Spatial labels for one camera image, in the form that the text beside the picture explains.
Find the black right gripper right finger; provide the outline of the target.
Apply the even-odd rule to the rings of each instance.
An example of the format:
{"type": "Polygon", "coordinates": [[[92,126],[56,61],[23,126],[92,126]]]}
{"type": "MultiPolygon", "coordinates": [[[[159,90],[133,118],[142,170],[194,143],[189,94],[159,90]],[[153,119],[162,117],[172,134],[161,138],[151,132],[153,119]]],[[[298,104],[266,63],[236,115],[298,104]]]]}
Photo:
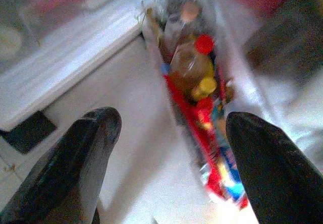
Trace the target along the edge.
{"type": "Polygon", "coordinates": [[[226,135],[259,223],[322,223],[322,174],[282,129],[233,111],[226,135]]]}

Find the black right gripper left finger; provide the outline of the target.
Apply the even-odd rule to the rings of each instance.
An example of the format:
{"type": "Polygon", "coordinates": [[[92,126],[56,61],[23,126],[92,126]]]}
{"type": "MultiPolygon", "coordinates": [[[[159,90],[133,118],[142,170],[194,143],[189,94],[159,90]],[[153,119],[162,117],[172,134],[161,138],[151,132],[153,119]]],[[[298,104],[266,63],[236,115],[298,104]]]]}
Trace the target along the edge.
{"type": "Polygon", "coordinates": [[[99,223],[97,202],[121,128],[113,107],[76,120],[33,166],[1,223],[99,223]]]}

